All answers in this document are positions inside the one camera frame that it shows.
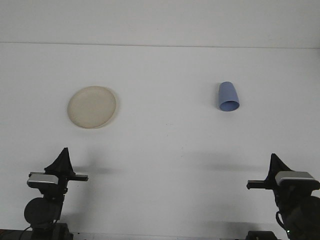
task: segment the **white wall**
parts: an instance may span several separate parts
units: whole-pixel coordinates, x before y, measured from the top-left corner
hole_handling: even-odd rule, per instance
[[[319,0],[1,0],[0,42],[320,48]]]
[[[0,226],[22,229],[28,188],[68,146],[75,171],[62,220],[74,232],[244,237],[277,230],[264,179],[271,153],[320,179],[320,52],[315,49],[0,44]],[[219,83],[240,108],[217,109]],[[79,89],[106,86],[115,119],[68,119]]]

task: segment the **upside-down cup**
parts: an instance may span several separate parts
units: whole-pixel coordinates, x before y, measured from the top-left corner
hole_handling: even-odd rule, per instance
[[[239,98],[234,85],[225,81],[219,87],[219,108],[224,112],[231,112],[239,107]]]

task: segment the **plate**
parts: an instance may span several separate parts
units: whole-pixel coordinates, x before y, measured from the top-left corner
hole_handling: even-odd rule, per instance
[[[96,129],[107,124],[116,107],[116,97],[108,88],[88,86],[73,95],[67,113],[75,125],[85,129]]]

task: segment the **cable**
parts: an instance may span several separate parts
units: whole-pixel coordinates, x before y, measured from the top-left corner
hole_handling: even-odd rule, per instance
[[[286,231],[285,225],[281,222],[281,220],[279,218],[279,214],[280,214],[280,211],[277,211],[275,214],[276,222],[280,225],[280,227],[282,227]]]
[[[29,229],[29,228],[31,228],[31,226],[28,226],[25,230],[23,230],[22,231],[22,233],[20,234],[20,236],[19,236],[19,239],[18,240],[21,240],[21,238],[22,238],[22,235]]]

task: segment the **cup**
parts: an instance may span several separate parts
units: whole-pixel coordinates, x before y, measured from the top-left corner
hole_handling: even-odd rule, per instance
[[[219,86],[219,107],[224,112],[231,112],[239,107],[239,98],[234,85],[225,81]]]

